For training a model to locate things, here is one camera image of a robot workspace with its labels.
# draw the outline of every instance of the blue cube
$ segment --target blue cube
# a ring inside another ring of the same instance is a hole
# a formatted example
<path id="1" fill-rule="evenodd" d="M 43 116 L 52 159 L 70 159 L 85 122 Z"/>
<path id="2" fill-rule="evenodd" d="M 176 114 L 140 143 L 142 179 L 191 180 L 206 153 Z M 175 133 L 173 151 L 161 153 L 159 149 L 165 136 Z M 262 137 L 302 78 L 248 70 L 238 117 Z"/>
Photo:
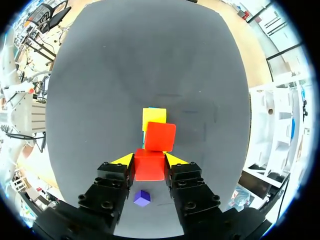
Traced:
<path id="1" fill-rule="evenodd" d="M 145 207 L 151 202 L 150 194 L 146 191 L 140 190 L 134 195 L 133 202 L 140 207 Z"/>

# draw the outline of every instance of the gray mat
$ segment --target gray mat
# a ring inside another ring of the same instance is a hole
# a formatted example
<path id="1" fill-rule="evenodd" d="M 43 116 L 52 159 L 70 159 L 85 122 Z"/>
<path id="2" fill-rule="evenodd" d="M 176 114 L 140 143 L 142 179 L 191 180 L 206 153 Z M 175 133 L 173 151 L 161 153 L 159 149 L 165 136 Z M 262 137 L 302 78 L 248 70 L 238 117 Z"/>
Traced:
<path id="1" fill-rule="evenodd" d="M 106 0 L 71 26 L 52 70 L 46 110 L 51 165 L 77 206 L 97 167 L 142 146 L 142 109 L 166 108 L 175 156 L 195 161 L 223 210 L 249 142 L 250 105 L 242 59 L 216 12 L 185 0 Z M 145 208 L 136 191 L 150 191 Z M 164 181 L 136 182 L 116 235 L 183 234 Z"/>

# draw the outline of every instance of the chair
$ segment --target chair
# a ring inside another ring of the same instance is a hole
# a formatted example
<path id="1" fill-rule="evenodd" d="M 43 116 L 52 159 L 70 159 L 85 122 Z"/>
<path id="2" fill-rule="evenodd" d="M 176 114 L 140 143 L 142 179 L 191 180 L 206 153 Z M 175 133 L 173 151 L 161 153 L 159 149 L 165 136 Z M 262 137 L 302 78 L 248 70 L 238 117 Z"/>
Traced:
<path id="1" fill-rule="evenodd" d="M 26 21 L 32 22 L 37 25 L 38 30 L 42 34 L 47 33 L 54 27 L 59 26 L 59 23 L 71 10 L 71 7 L 67 7 L 67 5 L 68 0 L 59 3 L 55 7 L 51 7 L 46 3 L 42 3 L 36 10 L 33 11 L 33 13 L 31 13 Z M 63 10 L 54 14 L 56 10 L 59 10 L 60 8 L 63 8 Z"/>

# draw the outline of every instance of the white shelf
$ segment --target white shelf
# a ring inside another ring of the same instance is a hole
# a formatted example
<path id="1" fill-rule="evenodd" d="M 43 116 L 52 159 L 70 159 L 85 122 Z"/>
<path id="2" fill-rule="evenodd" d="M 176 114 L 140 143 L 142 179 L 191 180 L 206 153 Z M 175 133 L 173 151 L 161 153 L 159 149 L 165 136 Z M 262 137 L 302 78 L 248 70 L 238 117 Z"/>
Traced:
<path id="1" fill-rule="evenodd" d="M 276 187 L 270 173 L 285 176 L 297 160 L 303 135 L 303 101 L 300 77 L 250 88 L 251 130 L 244 171 Z M 297 88 L 277 87 L 295 82 Z M 293 118 L 295 121 L 292 136 Z M 252 170 L 256 164 L 265 170 Z"/>

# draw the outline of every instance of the red cube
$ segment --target red cube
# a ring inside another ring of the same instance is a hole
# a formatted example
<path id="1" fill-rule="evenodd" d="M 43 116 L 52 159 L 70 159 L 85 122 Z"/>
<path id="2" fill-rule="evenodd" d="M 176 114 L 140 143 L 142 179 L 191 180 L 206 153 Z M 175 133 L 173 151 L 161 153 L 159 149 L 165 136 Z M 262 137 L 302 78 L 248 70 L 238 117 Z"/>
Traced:
<path id="1" fill-rule="evenodd" d="M 165 179 L 165 155 L 161 151 L 137 149 L 134 154 L 136 181 L 162 181 Z"/>
<path id="2" fill-rule="evenodd" d="M 144 148 L 149 151 L 171 152 L 174 148 L 176 125 L 149 122 L 146 128 Z"/>

